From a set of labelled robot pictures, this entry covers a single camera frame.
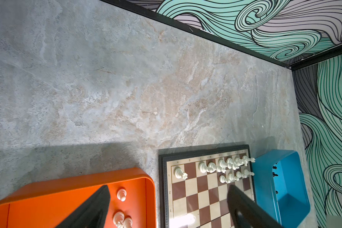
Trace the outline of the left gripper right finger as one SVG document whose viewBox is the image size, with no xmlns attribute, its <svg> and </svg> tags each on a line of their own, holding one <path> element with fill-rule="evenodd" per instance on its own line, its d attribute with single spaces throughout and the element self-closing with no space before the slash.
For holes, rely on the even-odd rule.
<svg viewBox="0 0 342 228">
<path fill-rule="evenodd" d="M 235 185 L 229 187 L 227 203 L 236 228 L 282 228 Z"/>
</svg>

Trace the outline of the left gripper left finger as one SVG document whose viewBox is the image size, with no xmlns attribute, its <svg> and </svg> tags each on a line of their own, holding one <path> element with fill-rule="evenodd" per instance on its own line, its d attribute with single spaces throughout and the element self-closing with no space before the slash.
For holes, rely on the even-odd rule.
<svg viewBox="0 0 342 228">
<path fill-rule="evenodd" d="M 110 200 L 108 186 L 101 186 L 56 228 L 103 228 Z"/>
</svg>

